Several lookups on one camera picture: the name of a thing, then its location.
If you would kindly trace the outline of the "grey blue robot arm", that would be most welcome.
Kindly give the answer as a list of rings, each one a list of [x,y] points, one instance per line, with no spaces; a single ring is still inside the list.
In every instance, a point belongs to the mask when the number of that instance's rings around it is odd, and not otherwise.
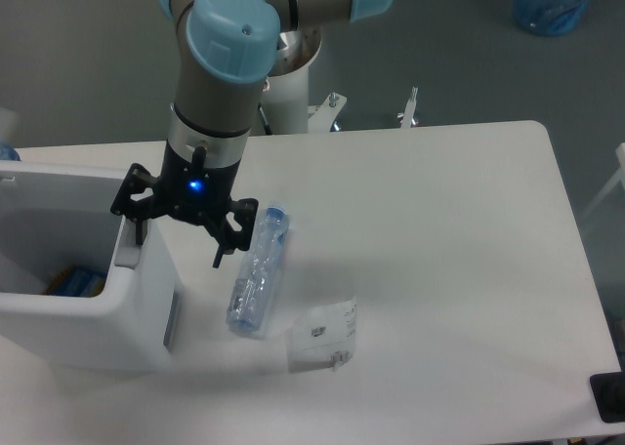
[[[142,245],[163,216],[203,227],[219,256],[250,247],[258,211],[231,191],[282,33],[381,15],[394,0],[161,0],[180,75],[161,171],[133,164],[111,205]]]

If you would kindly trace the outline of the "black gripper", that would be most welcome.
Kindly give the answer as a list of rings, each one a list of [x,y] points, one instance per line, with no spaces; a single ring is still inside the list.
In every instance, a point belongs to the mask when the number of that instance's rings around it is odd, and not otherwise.
[[[259,208],[255,198],[230,198],[239,164],[197,172],[166,143],[159,178],[143,165],[133,163],[110,211],[135,225],[138,246],[146,241],[147,222],[166,214],[204,226],[217,242],[212,266],[219,268],[224,256],[250,249]]]

